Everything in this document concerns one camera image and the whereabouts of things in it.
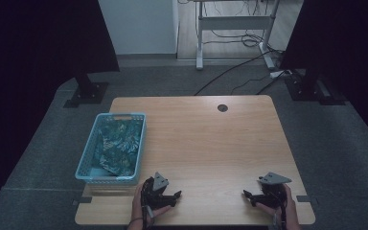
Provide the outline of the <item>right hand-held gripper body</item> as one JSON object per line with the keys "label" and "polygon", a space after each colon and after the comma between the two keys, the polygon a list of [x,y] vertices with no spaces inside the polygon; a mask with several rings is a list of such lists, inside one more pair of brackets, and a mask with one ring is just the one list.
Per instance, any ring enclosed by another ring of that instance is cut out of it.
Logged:
{"label": "right hand-held gripper body", "polygon": [[265,176],[259,177],[263,196],[259,202],[270,208],[276,209],[287,201],[285,184],[291,182],[291,179],[269,172]]}

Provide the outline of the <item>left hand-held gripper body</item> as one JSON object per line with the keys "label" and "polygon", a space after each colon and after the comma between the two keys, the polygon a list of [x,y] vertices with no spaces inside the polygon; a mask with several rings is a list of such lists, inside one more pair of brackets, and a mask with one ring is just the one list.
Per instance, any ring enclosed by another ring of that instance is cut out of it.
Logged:
{"label": "left hand-held gripper body", "polygon": [[168,179],[161,173],[156,172],[154,176],[148,178],[142,186],[142,204],[144,206],[149,206],[151,210],[157,210],[168,206],[171,199],[167,195],[163,195],[168,185]]}

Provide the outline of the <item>teal floral shirt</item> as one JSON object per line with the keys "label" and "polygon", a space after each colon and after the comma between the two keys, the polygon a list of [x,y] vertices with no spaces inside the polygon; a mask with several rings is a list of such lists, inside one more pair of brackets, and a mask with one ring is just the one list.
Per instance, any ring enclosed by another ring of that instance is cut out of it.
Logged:
{"label": "teal floral shirt", "polygon": [[141,120],[117,120],[100,126],[94,151],[94,165],[115,176],[135,173],[140,147]]}

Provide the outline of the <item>light blue plastic basket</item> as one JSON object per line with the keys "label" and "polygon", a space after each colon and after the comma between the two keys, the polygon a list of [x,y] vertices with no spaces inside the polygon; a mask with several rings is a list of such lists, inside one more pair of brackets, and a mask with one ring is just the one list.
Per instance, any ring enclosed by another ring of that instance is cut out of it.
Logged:
{"label": "light blue plastic basket", "polygon": [[[135,173],[132,176],[115,176],[94,165],[94,151],[100,126],[117,120],[141,120],[142,133]],[[136,185],[141,171],[141,161],[146,139],[147,116],[145,113],[100,113],[97,115],[84,147],[75,177],[87,184]]]}

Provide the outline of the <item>person's left hand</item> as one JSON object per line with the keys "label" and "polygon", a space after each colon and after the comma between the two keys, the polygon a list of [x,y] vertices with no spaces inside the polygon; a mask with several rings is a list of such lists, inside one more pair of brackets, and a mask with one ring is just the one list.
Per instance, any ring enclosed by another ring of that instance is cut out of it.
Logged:
{"label": "person's left hand", "polygon": [[[142,184],[139,184],[136,187],[134,198],[132,200],[132,210],[131,210],[131,219],[137,219],[143,217],[142,212],[142,205],[141,205],[141,191],[142,191]],[[161,216],[166,212],[170,211],[172,206],[166,206],[157,210],[153,210],[152,213],[155,217]]]}

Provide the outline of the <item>person's right hand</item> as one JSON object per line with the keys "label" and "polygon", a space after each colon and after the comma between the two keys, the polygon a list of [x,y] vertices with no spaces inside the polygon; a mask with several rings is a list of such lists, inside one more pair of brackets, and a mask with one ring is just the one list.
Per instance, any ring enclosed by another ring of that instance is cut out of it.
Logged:
{"label": "person's right hand", "polygon": [[[285,204],[287,223],[299,223],[296,211],[296,204],[292,198],[290,187],[287,184],[284,184],[284,188],[287,193],[287,203]],[[264,204],[258,205],[257,208],[261,209],[262,211],[273,217],[276,217],[277,221],[281,220],[281,210],[270,208],[268,206],[265,206]]]}

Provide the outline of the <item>black tape strip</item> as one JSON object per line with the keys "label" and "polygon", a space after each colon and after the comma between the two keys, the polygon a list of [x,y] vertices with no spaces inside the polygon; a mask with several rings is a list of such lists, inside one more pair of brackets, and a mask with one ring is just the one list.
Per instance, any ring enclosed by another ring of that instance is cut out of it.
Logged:
{"label": "black tape strip", "polygon": [[80,198],[73,199],[72,205],[78,206],[82,203],[91,203],[92,197],[91,196],[82,196]]}
{"label": "black tape strip", "polygon": [[296,198],[298,202],[309,202],[310,204],[318,203],[315,197],[309,195],[297,195]]}

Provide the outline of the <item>black stand base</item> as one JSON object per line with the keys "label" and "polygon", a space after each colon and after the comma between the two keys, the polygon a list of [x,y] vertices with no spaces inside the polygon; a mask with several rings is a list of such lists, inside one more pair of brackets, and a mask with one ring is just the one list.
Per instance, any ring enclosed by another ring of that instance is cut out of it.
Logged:
{"label": "black stand base", "polygon": [[77,73],[78,84],[72,98],[67,100],[64,108],[76,108],[80,104],[100,104],[108,87],[107,82],[93,82],[86,73]]}
{"label": "black stand base", "polygon": [[344,105],[347,102],[329,78],[312,70],[292,69],[285,84],[294,101],[319,102],[322,105]]}

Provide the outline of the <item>white power strip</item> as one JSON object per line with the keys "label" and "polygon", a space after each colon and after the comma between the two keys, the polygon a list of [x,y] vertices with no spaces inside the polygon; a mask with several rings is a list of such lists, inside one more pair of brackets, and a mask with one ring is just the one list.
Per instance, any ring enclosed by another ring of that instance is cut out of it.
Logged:
{"label": "white power strip", "polygon": [[272,78],[272,79],[277,79],[279,77],[287,77],[287,76],[290,76],[292,73],[290,70],[281,70],[281,71],[275,71],[275,72],[271,72],[269,74],[269,76]]}

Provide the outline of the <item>black curtain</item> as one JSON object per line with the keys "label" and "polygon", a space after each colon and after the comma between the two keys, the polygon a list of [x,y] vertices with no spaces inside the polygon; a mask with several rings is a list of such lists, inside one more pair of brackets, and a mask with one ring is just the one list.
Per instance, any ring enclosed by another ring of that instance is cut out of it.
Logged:
{"label": "black curtain", "polygon": [[327,78],[368,126],[368,0],[304,0],[281,67]]}
{"label": "black curtain", "polygon": [[118,68],[100,0],[0,0],[0,189],[57,89]]}

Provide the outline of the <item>white metal desk frame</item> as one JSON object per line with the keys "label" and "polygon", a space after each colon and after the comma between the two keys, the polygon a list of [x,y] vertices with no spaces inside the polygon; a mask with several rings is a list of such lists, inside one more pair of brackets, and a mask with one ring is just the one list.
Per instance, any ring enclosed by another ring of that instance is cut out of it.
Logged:
{"label": "white metal desk frame", "polygon": [[263,41],[259,49],[269,70],[275,69],[274,61],[269,54],[268,42],[274,26],[280,0],[274,0],[269,15],[242,15],[242,16],[204,16],[203,4],[215,1],[241,1],[241,0],[192,0],[198,5],[197,16],[197,47],[195,68],[203,69],[203,32],[204,31],[232,31],[232,30],[261,30],[264,31]]}

